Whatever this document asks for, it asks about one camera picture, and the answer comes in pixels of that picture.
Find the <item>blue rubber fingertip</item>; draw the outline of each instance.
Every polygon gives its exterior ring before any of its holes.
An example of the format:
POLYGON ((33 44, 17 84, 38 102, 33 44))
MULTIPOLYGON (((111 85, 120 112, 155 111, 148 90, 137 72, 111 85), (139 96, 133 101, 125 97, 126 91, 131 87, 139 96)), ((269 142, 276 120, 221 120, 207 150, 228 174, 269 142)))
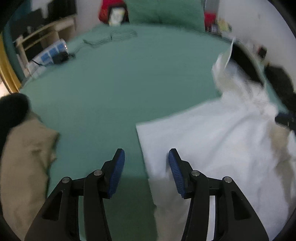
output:
POLYGON ((172 170, 172 173, 173 173, 173 177, 175 180, 178 193, 181 194, 182 198, 184 198, 184 195, 185 195, 184 179, 181 174, 180 168, 177 164, 177 161, 171 151, 169 151, 168 153, 168 162, 170 164, 170 169, 172 170))
POLYGON ((110 178, 110 185, 109 185, 109 190, 108 190, 108 196, 109 198, 112 197, 112 195, 116 192, 118 183, 119 183, 119 179, 121 177, 121 173, 123 170, 123 166, 124 166, 124 160, 125 160, 125 153, 124 150, 121 151, 117 163, 114 167, 114 172, 111 175, 110 178))

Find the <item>khaki fabric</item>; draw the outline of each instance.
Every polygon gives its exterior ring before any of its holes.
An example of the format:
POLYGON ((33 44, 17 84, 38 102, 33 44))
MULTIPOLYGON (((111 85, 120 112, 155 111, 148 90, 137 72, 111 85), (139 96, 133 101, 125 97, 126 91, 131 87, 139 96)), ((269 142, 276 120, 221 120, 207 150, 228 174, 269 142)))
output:
POLYGON ((57 137, 33 113, 7 137, 0 166, 0 199, 4 219, 21 240, 45 202, 57 137))

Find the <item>green curtain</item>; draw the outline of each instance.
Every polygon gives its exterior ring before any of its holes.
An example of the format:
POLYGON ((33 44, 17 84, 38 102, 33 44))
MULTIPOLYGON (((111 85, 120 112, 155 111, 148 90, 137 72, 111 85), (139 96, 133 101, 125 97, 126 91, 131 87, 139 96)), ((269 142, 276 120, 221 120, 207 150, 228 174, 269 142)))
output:
POLYGON ((9 19, 3 30, 3 42, 5 51, 10 61, 10 64, 20 82, 22 82, 25 79, 25 75, 16 56, 17 52, 10 34, 10 22, 20 19, 22 16, 25 16, 29 12, 31 12, 31 0, 25 0, 9 19))

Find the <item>green bedsheet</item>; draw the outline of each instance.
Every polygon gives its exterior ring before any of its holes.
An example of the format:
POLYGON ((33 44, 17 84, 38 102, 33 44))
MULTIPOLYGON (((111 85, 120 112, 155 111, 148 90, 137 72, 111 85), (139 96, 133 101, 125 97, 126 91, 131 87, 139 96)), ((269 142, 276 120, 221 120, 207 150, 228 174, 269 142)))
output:
MULTIPOLYGON (((114 29, 95 27, 71 41, 69 51, 82 39, 100 40, 114 29)), ((111 236, 114 241, 156 240, 154 205, 135 124, 217 97, 211 68, 229 43, 172 27, 120 29, 133 29, 138 37, 84 47, 76 59, 49 67, 21 92, 45 125, 60 133, 49 194, 63 177, 85 177, 123 148, 126 162, 117 192, 104 201, 111 236)))

